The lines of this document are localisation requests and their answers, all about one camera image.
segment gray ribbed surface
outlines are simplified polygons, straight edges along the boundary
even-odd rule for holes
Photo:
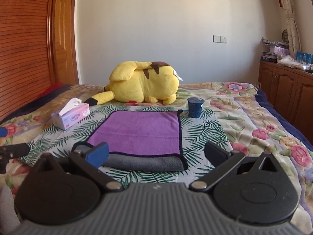
[[[131,184],[121,193],[107,194],[99,207],[72,224],[45,227],[24,222],[11,235],[292,235],[288,223],[252,227],[222,215],[210,198],[184,184]]]

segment wall outlet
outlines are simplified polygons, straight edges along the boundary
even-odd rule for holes
[[[213,42],[221,42],[221,37],[219,35],[213,35]]]
[[[221,43],[227,43],[226,36],[221,36]]]

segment beige curtain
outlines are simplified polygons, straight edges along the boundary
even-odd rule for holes
[[[289,52],[290,55],[295,58],[297,51],[301,51],[301,43],[297,24],[295,22],[294,3],[293,0],[281,0],[281,3],[283,5],[287,21]]]

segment yellow plush toy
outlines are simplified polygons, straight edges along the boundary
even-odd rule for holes
[[[176,100],[179,79],[176,71],[165,62],[123,62],[109,77],[106,92],[87,99],[89,105],[100,105],[113,99],[121,102],[163,101],[164,105]]]

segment pink and purple tissue box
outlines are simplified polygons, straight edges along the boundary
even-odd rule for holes
[[[53,124],[62,130],[67,130],[90,114],[88,103],[81,103],[77,105],[77,107],[66,112],[63,116],[60,116],[59,112],[60,110],[52,113],[51,117]]]

